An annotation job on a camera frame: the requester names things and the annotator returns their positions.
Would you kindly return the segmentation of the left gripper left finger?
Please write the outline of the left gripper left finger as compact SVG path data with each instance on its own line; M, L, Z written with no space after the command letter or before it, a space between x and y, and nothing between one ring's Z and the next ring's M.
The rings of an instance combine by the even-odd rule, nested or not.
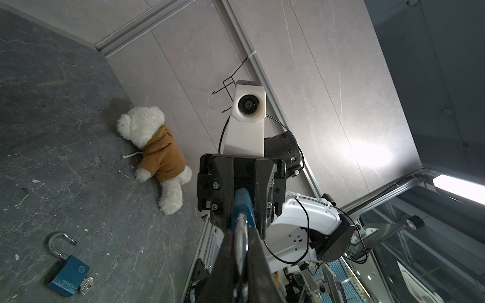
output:
M227 229L215 265L196 302L233 303L236 272L234 232Z

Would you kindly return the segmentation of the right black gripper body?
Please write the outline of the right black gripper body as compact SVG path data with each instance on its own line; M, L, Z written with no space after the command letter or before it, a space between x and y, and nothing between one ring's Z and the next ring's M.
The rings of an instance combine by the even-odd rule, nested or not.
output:
M198 210L211 212L211 223L226 230L232 225L236 191L248 191L253 222L260 237L282 214L286 163L281 159L204 154L197 175Z

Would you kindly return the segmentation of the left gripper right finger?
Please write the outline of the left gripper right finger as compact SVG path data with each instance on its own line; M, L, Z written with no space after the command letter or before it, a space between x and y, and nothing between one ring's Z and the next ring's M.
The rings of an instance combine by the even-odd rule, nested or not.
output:
M270 272L260 236L254 227L248 228L247 270L248 302L285 302Z

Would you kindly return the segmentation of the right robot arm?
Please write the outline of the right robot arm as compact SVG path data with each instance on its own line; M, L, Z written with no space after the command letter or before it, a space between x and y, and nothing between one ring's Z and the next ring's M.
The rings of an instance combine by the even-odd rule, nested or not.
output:
M302 261L329 263L346 258L357 264L367 261L356 222L336 207L331 197L311 198L286 189L288 178L300 169L302 151L294 135L265 138L264 156L204 154L197 179L198 209L211 213L211 223L234 235L236 262L245 268L249 242L264 243L267 229L287 224L303 230L286 247L266 248L271 271ZM360 250L350 249L357 237Z

